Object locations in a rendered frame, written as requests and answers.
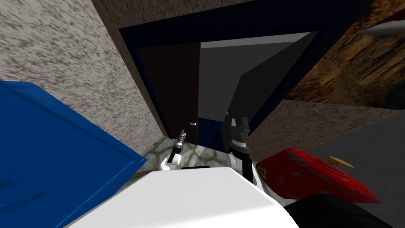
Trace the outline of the dark brown door leaf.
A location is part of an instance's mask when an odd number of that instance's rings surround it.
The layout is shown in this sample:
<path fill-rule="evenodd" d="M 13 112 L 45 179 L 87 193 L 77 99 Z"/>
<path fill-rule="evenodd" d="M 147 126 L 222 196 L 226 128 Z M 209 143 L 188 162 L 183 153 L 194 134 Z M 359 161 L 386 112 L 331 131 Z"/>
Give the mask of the dark brown door leaf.
<path fill-rule="evenodd" d="M 138 49 L 146 76 L 163 116 L 167 134 L 177 138 L 185 129 L 185 141 L 197 143 L 200 43 Z"/>

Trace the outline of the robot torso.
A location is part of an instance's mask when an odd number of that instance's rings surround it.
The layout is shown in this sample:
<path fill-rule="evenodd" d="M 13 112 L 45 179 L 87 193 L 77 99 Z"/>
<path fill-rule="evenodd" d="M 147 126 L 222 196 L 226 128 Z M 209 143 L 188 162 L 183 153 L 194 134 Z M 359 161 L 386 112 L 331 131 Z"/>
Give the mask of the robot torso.
<path fill-rule="evenodd" d="M 299 228 L 229 167 L 154 171 L 65 228 Z"/>

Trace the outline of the dark grey door leaf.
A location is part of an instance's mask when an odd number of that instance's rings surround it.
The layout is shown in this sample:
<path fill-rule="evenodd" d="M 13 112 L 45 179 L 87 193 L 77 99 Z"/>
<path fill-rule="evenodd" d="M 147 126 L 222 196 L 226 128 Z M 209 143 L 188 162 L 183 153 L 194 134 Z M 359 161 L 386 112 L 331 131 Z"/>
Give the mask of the dark grey door leaf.
<path fill-rule="evenodd" d="M 240 126 L 242 118 L 247 118 L 249 133 L 253 133 L 257 126 L 252 120 L 317 34 L 314 31 L 271 36 L 270 43 L 247 46 L 245 63 L 252 66 L 240 76 L 226 111 L 219 151 L 226 153 L 230 148 L 232 119 Z"/>

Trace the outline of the blue cabinet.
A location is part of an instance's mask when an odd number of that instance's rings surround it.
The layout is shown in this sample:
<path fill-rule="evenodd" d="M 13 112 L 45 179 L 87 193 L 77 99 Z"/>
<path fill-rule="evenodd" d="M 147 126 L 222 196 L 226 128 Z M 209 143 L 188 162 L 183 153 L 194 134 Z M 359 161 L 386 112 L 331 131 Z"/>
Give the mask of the blue cabinet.
<path fill-rule="evenodd" d="M 0 81 L 0 228 L 64 228 L 145 162 L 36 84 Z"/>

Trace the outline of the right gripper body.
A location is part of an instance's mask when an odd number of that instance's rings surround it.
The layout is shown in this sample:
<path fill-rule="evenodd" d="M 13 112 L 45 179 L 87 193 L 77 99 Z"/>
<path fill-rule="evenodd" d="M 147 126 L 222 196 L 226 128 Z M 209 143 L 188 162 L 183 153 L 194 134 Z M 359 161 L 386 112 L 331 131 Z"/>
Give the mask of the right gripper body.
<path fill-rule="evenodd" d="M 250 133 L 249 127 L 231 126 L 230 129 L 231 129 L 231 137 L 233 139 L 238 139 L 241 141 L 248 140 L 248 136 Z"/>

